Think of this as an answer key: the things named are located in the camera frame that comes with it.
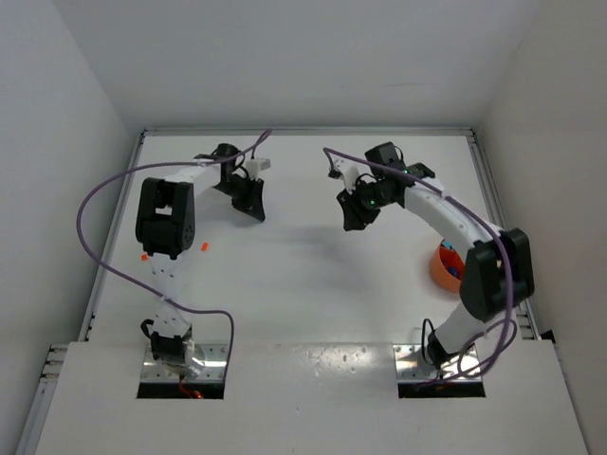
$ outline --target white wall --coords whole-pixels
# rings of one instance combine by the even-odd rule
[[[53,0],[133,131],[466,125],[539,0]]]
[[[49,0],[0,5],[0,454],[13,453],[51,342],[74,339],[95,267],[76,210],[134,143]],[[118,188],[86,224],[100,250]]]
[[[482,140],[511,225],[533,245],[542,326],[555,331],[593,453],[607,453],[607,2],[545,0]]]

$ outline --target white table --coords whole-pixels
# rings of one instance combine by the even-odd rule
[[[136,162],[188,160],[250,136],[148,135]],[[236,320],[224,400],[137,400],[155,299],[113,276],[95,294],[88,342],[69,347],[39,455],[531,454],[586,453],[549,342],[517,339],[485,378],[487,398],[397,398],[393,343],[416,343],[423,318],[440,323],[457,299],[437,289],[428,262],[440,237],[399,207],[363,232],[344,232],[322,146],[362,156],[392,140],[450,193],[487,217],[468,138],[369,132],[282,133],[258,150],[271,159],[259,224],[210,190],[196,213],[190,273],[179,302],[222,308]],[[141,181],[127,182],[110,263],[149,281],[135,220]],[[225,342],[221,316],[194,321],[198,342]],[[496,335],[479,343],[486,355]]]

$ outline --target orange container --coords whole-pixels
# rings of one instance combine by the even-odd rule
[[[459,286],[464,276],[464,263],[454,249],[441,243],[430,261],[430,275],[443,289],[459,294]]]

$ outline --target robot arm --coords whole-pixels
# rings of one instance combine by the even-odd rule
[[[392,142],[365,154],[368,161],[388,166],[423,179],[439,190],[444,188],[435,174],[422,163],[406,166]],[[427,358],[435,368],[459,354],[466,342],[483,332],[487,322],[506,308],[506,277],[491,235],[445,198],[423,185],[372,168],[375,181],[361,178],[356,166],[337,162],[329,176],[342,179],[345,189],[338,194],[345,230],[362,230],[379,216],[380,209],[394,202],[424,219],[449,241],[465,263],[460,286],[462,302],[449,318],[430,333]],[[514,303],[534,291],[531,255],[527,236],[519,229],[504,231],[489,222],[506,247],[514,281]]]
[[[213,160],[238,153],[232,145],[219,144],[211,155],[198,155],[195,159]],[[213,187],[229,195],[235,209],[264,221],[264,180],[259,174],[269,166],[269,160],[264,158],[245,160],[238,165],[233,160],[222,163],[219,183],[215,166],[191,166],[161,179],[150,177],[143,181],[136,236],[147,253],[156,289],[164,298],[177,299],[188,284],[183,270],[188,268],[189,249],[195,236],[196,198]],[[245,176],[236,173],[239,169],[244,170]],[[189,313],[160,300],[155,317],[144,320],[141,329],[151,340],[155,359],[177,373],[187,370],[193,353]]]

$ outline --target orange cup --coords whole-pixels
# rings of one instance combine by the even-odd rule
[[[441,243],[432,255],[430,275],[443,289],[459,294],[459,286],[464,276],[464,263],[455,250],[444,247]]]

